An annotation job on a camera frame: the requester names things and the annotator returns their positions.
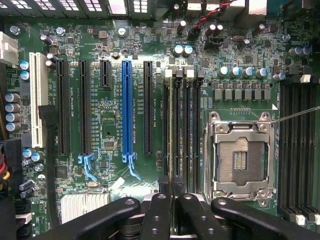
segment white pci slot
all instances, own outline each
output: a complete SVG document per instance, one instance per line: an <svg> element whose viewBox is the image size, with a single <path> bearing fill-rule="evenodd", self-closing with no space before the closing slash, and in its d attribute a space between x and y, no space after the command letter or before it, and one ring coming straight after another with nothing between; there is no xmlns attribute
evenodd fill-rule
<svg viewBox="0 0 320 240"><path fill-rule="evenodd" d="M29 64L32 147L43 148L46 145L46 134L39 118L38 106L49 104L46 57L39 52L30 52Z"/></svg>

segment cpu socket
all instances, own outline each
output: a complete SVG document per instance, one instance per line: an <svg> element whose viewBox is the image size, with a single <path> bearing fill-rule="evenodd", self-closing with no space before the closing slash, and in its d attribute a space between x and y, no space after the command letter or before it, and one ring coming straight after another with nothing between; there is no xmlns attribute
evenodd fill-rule
<svg viewBox="0 0 320 240"><path fill-rule="evenodd" d="M206 144L212 149L208 154L212 158L212 198L258 201L261 207L268 206L276 192L275 129L271 121L268 112L257 121L226 121L218 112L210 113L206 129L210 141Z"/></svg>

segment blue pcie slot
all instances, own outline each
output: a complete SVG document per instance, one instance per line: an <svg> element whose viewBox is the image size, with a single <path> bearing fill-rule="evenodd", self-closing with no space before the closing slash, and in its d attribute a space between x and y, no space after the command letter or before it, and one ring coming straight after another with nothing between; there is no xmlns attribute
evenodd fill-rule
<svg viewBox="0 0 320 240"><path fill-rule="evenodd" d="M131 61L122 61L122 162L128 163L130 174L141 180L135 171L133 146L133 81Z"/></svg>

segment green circuit board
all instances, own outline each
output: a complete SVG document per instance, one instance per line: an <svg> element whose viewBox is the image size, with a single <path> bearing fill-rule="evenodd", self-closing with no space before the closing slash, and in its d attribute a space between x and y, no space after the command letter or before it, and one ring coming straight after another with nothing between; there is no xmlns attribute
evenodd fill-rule
<svg viewBox="0 0 320 240"><path fill-rule="evenodd" d="M273 120L280 116L280 84L273 80L273 67L279 66L282 70L289 64L297 66L303 65L302 61L312 64L312 57L301 58L291 57L288 50L291 47L305 45L307 35L315 28L311 24L311 30L304 28L303 22L294 24L281 23L275 18L267 18L267 26L272 25L276 30L266 28L265 32L252 39L251 47L237 49L237 42L232 40L233 36L250 36L252 29L234 29L228 22L223 23L224 44L210 51L204 50L206 40L205 27L197 41L189 41L187 32L177 33L177 25L180 19L164 19L156 22L134 22L134 21L114 21L114 20L82 20L82 19L55 19L53 21L43 19L34 21L32 18L10 18L7 19L6 32L8 35L11 25L19 26L21 33L12 38L18 40L19 60L29 61L29 53L48 52L57 54L59 59L68 62L69 66L69 93L70 93L70 155L55 156L55 183L57 194L57 211L61 214L60 199L68 194L85 194L88 192L96 193L108 192L110 200L116 200L123 196L131 196L143 200L144 195L158 192L159 185L157 179L164 175L163 154L164 144L164 85L165 71L168 68L191 67L197 74L198 70L204 71L203 84L200 87L199 102L199 193L203 192L203 155L204 155L204 136L203 131L206 127L208 117L212 111L217 111L222 120L226 121L256 121L263 112L268 112ZM63 27L65 35L59 36L55 29ZM125 28L126 36L118 36L118 29ZM47 31L53 40L53 46L48 47L41 42L39 35ZM291 42L282 39L283 34L290 32ZM173 49L176 45L192 46L193 52L190 56L173 57ZM112 55L114 52L120 54L118 59ZM112 64L112 88L106 89L100 86L100 60L110 60ZM90 76L90 122L92 152L92 171L90 174L96 178L94 181L88 177L84 170L84 165L78 162L80 154L80 126L79 126L79 61L87 61L89 64ZM133 151L136 159L134 161L135 171L141 179L130 174L127 163L123 163L123 102L122 102L122 61L132 62L132 82L133 82ZM144 152L144 61L152 61L154 75L156 62L160 62L161 79L154 78L153 88L153 152ZM265 68L266 77L243 78L237 76L230 78L228 75L220 78L217 71L221 67L240 67L244 70L253 67L255 70ZM11 138L21 138L23 134L31 130L30 117L30 96L22 95L20 68L7 67L8 92L19 94L24 102L21 102L20 113L22 114L21 123L27 125L27 129L15 131L10 134ZM216 96L216 90L243 90L258 89L268 93L265 99L228 100L225 101ZM57 73L48 71L48 91L49 104L56 105L59 101L57 96ZM177 110L177 121L184 121L183 93L178 93L180 109ZM193 115L189 115L191 123L195 123ZM179 149L183 152L183 129L178 131ZM279 151L279 127L275 126L275 150L274 155L274 188L278 189L278 151ZM37 149L46 153L46 148ZM39 235L51 228L50 218L47 211L48 195L46 192L46 180L42 178L41 172L36 172L34 164L23 168L24 180L32 179L35 181L34 195L28 199L32 202L33 211L33 234ZM190 184L194 179L190 175ZM123 179L120 186L113 189L112 185ZM98 182L97 187L88 187L89 182ZM274 194L267 207L260 207L254 202L247 202L255 208L266 211L272 215L280 215L277 212L277 194ZM307 223L306 227L311 228L313 223Z"/></svg>

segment small black chip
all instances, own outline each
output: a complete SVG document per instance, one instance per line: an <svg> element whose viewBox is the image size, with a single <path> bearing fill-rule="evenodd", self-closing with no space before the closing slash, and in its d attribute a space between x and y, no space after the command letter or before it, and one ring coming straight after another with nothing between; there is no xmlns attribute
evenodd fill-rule
<svg viewBox="0 0 320 240"><path fill-rule="evenodd" d="M264 40L264 47L265 48L271 48L271 41L270 40Z"/></svg>
<svg viewBox="0 0 320 240"><path fill-rule="evenodd" d="M244 57L244 62L245 62L246 64L252 63L252 56L245 56L245 57Z"/></svg>
<svg viewBox="0 0 320 240"><path fill-rule="evenodd" d="M176 59L174 57L169 57L169 64L175 64Z"/></svg>
<svg viewBox="0 0 320 240"><path fill-rule="evenodd" d="M67 179L68 178L68 167L65 165L55 166L55 178L56 179Z"/></svg>
<svg viewBox="0 0 320 240"><path fill-rule="evenodd" d="M201 60L201 66L202 67L208 67L209 66L209 61L207 58L204 58Z"/></svg>
<svg viewBox="0 0 320 240"><path fill-rule="evenodd" d="M192 56L188 57L187 58L187 63L188 63L188 65L193 65L195 63L194 58Z"/></svg>

